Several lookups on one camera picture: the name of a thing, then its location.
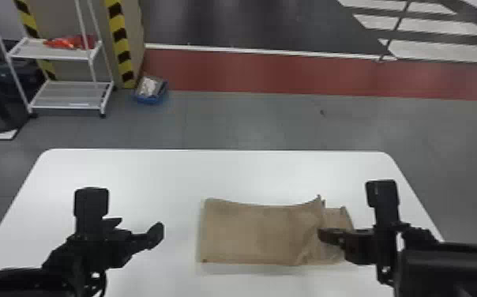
black and yellow column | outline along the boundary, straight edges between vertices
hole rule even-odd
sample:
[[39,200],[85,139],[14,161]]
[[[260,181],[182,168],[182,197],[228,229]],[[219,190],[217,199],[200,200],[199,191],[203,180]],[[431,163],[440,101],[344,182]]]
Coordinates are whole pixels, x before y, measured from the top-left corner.
[[[28,6],[27,0],[14,0],[16,3],[17,10],[21,15],[21,20],[28,35],[32,38],[41,38],[38,32],[38,26],[36,24],[36,19],[32,15],[30,8]],[[44,73],[49,77],[50,80],[56,81],[56,72],[54,71],[54,65],[51,61],[48,60],[36,60],[38,66],[44,71]]]
[[126,21],[122,12],[122,0],[104,0],[104,5],[108,12],[110,32],[113,38],[113,51],[122,78],[122,87],[135,88],[136,77],[135,71],[133,71]]

white shelf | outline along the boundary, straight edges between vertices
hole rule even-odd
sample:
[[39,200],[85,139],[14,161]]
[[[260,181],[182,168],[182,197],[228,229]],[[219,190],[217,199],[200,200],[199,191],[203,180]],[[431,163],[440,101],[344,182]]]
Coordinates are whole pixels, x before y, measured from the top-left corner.
[[112,89],[113,82],[95,84],[92,81],[46,81],[30,106],[50,109],[100,109],[105,107]]
[[[23,38],[15,47],[8,53],[12,58],[36,58],[55,61],[87,61],[88,54],[86,50],[76,49],[61,49],[52,48],[43,44],[45,39]],[[91,60],[94,60],[96,54],[102,47],[102,41],[95,43],[95,48],[89,50]]]

red object on shelf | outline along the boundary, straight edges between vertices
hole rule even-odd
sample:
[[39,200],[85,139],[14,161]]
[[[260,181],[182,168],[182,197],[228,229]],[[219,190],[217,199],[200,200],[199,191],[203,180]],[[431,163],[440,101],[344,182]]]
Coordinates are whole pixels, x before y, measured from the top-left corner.
[[[87,35],[86,38],[88,41],[89,49],[94,49],[96,43],[95,36]],[[69,50],[75,50],[77,48],[80,48],[81,50],[85,50],[85,42],[84,37],[82,35],[48,39],[45,40],[43,44],[53,48],[65,48]]]

folded cloth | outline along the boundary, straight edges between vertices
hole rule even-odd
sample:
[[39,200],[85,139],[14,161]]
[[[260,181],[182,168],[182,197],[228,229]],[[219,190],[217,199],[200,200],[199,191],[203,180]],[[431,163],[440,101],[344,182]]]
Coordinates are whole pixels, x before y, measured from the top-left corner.
[[209,198],[201,218],[200,259],[228,264],[324,265],[344,259],[320,242],[318,228],[352,230],[345,208],[326,209],[316,198],[301,205],[249,205]]

tan cloth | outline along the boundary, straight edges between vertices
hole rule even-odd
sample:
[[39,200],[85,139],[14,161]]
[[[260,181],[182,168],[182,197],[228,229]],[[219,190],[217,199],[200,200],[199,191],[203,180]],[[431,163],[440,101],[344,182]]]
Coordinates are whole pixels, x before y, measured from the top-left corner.
[[320,242],[320,227],[353,229],[345,208],[326,209],[320,198],[301,205],[205,201],[200,259],[228,264],[323,265],[343,260],[337,246]]

